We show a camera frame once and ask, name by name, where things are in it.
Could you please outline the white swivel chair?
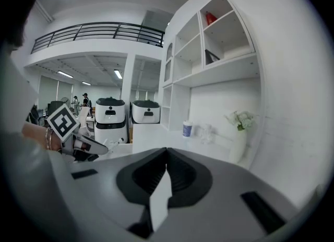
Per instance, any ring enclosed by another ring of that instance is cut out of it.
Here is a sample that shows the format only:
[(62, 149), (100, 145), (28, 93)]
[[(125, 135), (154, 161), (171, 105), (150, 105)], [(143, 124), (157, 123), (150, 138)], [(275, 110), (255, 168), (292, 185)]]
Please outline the white swivel chair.
[(80, 110), (80, 113), (79, 113), (79, 116), (78, 116), (78, 120), (79, 120), (79, 123), (80, 123), (79, 133), (81, 135), (91, 137), (91, 136), (94, 135), (94, 129), (90, 128), (87, 125), (87, 115), (88, 115), (89, 111), (90, 111), (89, 107), (82, 106), (81, 110)]

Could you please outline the red bottle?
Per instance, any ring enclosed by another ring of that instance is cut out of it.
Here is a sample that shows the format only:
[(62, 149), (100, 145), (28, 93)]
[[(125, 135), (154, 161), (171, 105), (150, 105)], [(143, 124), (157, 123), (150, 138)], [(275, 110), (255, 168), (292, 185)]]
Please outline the red bottle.
[(207, 11), (205, 16), (206, 16), (207, 26), (211, 25), (212, 23), (214, 23), (217, 20), (217, 17), (215, 15), (213, 15), (211, 12)]

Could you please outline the black balcony railing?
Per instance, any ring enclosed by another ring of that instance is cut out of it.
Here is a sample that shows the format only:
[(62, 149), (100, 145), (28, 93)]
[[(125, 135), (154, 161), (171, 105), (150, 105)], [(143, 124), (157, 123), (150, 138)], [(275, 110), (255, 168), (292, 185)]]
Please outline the black balcony railing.
[(165, 32), (126, 22), (89, 22), (61, 28), (35, 39), (31, 53), (61, 43), (86, 39), (119, 39), (163, 47)]

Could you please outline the white vase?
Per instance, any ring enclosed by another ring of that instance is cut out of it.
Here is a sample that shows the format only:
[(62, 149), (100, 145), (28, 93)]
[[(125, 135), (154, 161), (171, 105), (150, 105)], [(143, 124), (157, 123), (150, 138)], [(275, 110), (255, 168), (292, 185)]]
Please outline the white vase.
[(246, 149), (246, 143), (247, 131), (245, 129), (238, 130), (230, 150), (229, 161), (231, 163), (235, 164), (241, 160)]

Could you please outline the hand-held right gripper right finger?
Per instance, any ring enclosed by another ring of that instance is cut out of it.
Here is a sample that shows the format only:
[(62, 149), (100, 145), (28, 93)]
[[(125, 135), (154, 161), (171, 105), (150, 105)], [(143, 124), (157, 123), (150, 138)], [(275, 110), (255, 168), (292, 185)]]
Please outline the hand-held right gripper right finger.
[(237, 165), (168, 148), (166, 242), (254, 242), (298, 214), (287, 197)]

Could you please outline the white black robot base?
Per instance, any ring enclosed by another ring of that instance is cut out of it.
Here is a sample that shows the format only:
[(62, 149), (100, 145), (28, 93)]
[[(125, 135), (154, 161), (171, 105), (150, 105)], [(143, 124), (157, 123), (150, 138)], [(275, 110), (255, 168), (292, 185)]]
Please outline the white black robot base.
[(99, 143), (123, 143), (128, 141), (125, 102), (113, 97), (99, 98), (96, 101), (94, 118), (94, 138)]
[(136, 100), (132, 103), (133, 124), (158, 124), (160, 105), (151, 100)]

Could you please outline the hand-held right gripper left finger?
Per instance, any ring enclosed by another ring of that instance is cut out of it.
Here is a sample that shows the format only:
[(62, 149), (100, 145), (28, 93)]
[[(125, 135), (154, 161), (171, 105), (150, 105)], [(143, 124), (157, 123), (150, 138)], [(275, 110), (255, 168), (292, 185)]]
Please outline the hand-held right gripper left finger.
[(148, 238), (167, 218), (165, 149), (109, 153), (69, 170), (81, 193), (120, 227)]

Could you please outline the white shelf unit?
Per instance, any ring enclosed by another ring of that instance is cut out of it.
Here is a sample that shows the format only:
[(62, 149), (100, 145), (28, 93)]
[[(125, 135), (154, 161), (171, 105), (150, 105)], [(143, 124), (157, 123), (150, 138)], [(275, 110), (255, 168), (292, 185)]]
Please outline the white shelf unit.
[[(206, 12), (217, 20), (207, 26)], [(167, 30), (162, 62), (161, 124), (169, 131), (210, 124), (230, 131), (225, 115), (255, 111), (257, 98), (242, 98), (239, 83), (259, 85), (259, 65), (250, 33), (230, 0), (208, 0), (177, 30)], [(205, 49), (219, 57), (206, 65)]]

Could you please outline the blue patterned paper cup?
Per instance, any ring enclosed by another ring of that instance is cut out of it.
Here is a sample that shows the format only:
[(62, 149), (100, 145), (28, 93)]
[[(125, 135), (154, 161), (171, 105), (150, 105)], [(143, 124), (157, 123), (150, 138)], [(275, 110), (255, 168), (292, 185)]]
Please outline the blue patterned paper cup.
[(183, 121), (183, 137), (190, 137), (192, 134), (193, 122), (189, 120)]

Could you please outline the person's left forearm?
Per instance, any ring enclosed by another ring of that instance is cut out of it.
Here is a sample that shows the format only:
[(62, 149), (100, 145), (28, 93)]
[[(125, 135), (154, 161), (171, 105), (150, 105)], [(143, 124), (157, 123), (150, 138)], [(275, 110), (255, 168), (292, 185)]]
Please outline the person's left forearm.
[(25, 122), (22, 128), (22, 134), (26, 138), (31, 138), (37, 142), (43, 149), (59, 151), (62, 148), (60, 138), (50, 129)]

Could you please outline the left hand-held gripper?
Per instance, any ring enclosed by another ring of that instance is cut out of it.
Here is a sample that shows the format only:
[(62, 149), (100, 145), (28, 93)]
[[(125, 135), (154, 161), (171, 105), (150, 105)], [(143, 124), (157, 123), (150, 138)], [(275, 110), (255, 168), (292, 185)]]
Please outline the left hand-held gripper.
[(108, 147), (83, 133), (80, 122), (65, 104), (49, 115), (47, 122), (48, 131), (52, 132), (49, 135), (49, 144), (52, 143), (52, 136), (55, 135), (60, 145), (57, 151), (71, 156), (76, 162), (92, 162), (98, 158), (98, 155), (105, 155), (109, 151)]

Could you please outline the black picture frame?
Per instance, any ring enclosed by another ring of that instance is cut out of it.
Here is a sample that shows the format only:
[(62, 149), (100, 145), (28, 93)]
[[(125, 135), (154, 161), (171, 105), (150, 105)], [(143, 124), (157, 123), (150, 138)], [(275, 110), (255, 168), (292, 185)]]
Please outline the black picture frame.
[(206, 65), (212, 64), (212, 63), (220, 60), (219, 57), (214, 55), (208, 49), (205, 49), (205, 58), (206, 58)]

